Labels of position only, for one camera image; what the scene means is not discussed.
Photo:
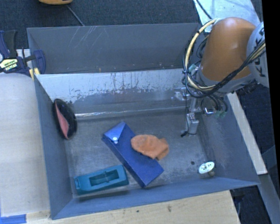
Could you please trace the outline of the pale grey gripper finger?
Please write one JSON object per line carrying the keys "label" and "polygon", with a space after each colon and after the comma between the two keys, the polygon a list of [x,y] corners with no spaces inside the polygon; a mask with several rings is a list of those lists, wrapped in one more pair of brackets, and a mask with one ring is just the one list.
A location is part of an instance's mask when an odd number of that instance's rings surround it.
{"label": "pale grey gripper finger", "polygon": [[196,134],[199,126],[199,120],[194,113],[188,114],[190,134]]}
{"label": "pale grey gripper finger", "polygon": [[184,132],[182,132],[181,137],[182,136],[187,136],[187,135],[191,135],[191,131],[190,131],[190,115],[189,115],[189,113],[185,114],[185,130],[184,130]]}

